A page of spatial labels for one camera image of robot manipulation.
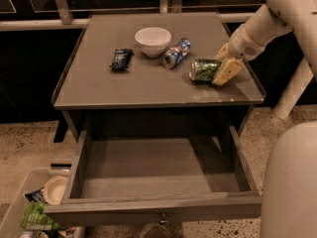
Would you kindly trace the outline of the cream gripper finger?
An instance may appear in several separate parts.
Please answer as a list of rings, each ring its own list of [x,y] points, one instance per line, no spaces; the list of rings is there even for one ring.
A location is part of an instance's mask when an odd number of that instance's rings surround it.
[[[226,43],[215,56],[215,60],[224,60],[231,57],[229,53],[229,44]]]
[[[216,71],[212,83],[217,86],[224,85],[242,69],[240,59],[223,59],[219,69]]]

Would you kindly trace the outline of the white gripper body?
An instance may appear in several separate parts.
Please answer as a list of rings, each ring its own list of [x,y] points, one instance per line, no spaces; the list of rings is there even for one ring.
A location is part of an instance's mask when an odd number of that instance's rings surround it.
[[[256,43],[247,33],[245,25],[242,24],[231,35],[228,48],[231,57],[249,61],[260,55],[264,51],[265,46]]]

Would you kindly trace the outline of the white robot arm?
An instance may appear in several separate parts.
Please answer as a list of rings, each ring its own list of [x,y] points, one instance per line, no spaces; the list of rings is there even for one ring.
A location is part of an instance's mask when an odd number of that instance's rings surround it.
[[[317,73],[316,0],[266,0],[216,55],[222,62],[213,83],[222,85],[264,51],[293,33],[312,73]],[[317,123],[284,132],[266,164],[261,238],[317,238]]]

